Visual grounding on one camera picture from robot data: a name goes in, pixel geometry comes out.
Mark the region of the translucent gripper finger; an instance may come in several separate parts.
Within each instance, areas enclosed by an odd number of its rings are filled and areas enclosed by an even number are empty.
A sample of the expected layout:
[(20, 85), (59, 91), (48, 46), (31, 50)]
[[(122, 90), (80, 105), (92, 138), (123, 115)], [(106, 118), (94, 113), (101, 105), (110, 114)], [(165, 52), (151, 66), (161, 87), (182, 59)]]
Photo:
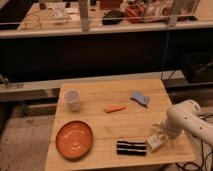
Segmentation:
[(163, 130), (162, 123), (154, 123), (154, 124), (152, 124), (152, 126), (153, 126), (156, 130)]
[(166, 144), (169, 141), (170, 137), (167, 135), (163, 135), (161, 140), (162, 140), (162, 144)]

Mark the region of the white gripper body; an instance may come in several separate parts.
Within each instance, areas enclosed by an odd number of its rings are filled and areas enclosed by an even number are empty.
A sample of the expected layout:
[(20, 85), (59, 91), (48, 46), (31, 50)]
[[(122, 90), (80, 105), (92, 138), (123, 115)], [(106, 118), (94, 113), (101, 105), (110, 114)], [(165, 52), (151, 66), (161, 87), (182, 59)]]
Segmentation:
[(164, 133), (171, 139), (176, 138), (181, 133), (181, 128), (169, 120), (162, 121), (160, 127), (164, 131)]

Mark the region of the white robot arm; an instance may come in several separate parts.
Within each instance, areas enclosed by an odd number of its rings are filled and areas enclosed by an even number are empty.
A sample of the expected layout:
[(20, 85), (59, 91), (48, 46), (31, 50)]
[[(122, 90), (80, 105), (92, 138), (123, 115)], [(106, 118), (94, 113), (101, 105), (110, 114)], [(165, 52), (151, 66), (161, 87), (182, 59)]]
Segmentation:
[(194, 100), (186, 100), (170, 106), (160, 123), (160, 131), (154, 135), (155, 145), (160, 147), (169, 138), (174, 139), (185, 130), (213, 147), (213, 125), (198, 117), (200, 105)]

